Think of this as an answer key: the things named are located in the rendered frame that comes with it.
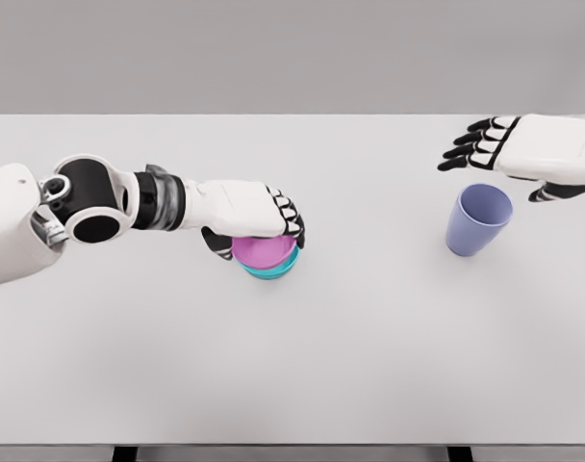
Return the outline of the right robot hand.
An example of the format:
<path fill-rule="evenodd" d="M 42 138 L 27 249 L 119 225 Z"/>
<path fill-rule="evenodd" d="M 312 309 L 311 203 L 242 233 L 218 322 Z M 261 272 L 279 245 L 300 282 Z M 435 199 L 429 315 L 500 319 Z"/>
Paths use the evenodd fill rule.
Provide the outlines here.
<path fill-rule="evenodd" d="M 585 119 L 567 115 L 495 115 L 476 121 L 443 154 L 439 171 L 476 168 L 540 182 L 530 202 L 585 193 Z"/>

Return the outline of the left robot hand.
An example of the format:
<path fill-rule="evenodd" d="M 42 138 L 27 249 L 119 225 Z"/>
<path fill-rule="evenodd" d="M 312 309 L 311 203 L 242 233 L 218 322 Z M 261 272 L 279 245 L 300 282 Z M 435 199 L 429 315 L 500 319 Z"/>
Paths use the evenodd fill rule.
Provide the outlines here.
<path fill-rule="evenodd" d="M 300 249 L 305 247 L 304 220 L 293 201 L 276 188 L 259 181 L 215 181 L 208 185 L 204 198 L 202 237 L 226 261 L 233 259 L 235 238 L 291 236 Z"/>

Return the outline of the pink bowl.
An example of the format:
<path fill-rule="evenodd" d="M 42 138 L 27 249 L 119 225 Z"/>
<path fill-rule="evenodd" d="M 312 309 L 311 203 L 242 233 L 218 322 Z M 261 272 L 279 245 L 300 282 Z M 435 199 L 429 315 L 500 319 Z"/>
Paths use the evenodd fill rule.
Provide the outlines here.
<path fill-rule="evenodd" d="M 232 239 L 232 254 L 235 259 L 257 270 L 267 270 L 283 264 L 292 255 L 295 247 L 296 240 L 292 236 Z"/>

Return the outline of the teal bowl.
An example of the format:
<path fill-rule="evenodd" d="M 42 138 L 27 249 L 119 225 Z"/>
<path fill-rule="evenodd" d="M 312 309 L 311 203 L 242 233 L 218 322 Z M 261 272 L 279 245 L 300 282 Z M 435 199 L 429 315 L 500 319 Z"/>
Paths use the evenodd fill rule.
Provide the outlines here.
<path fill-rule="evenodd" d="M 277 266 L 270 268 L 270 269 L 255 269 L 255 268 L 252 268 L 252 267 L 250 267 L 242 262 L 240 262 L 240 265 L 249 274 L 251 274 L 254 277 L 257 277 L 257 278 L 263 279 L 263 280 L 273 280 L 273 279 L 277 279 L 279 277 L 284 276 L 286 273 L 288 273 L 293 268 L 293 266 L 295 265 L 295 263 L 298 260 L 299 253 L 300 253 L 300 250 L 299 250 L 298 246 L 295 244 L 292 248 L 292 252 L 287 257 L 287 259 L 284 260 L 280 265 L 277 265 Z"/>

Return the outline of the lavender cup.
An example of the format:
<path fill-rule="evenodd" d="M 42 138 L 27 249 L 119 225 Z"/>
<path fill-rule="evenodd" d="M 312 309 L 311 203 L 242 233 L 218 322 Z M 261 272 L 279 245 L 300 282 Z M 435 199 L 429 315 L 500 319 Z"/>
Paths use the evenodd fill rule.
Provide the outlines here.
<path fill-rule="evenodd" d="M 473 256 L 501 232 L 513 213 L 513 202 L 506 192 L 490 184 L 470 184 L 460 191 L 452 208 L 446 245 L 456 255 Z"/>

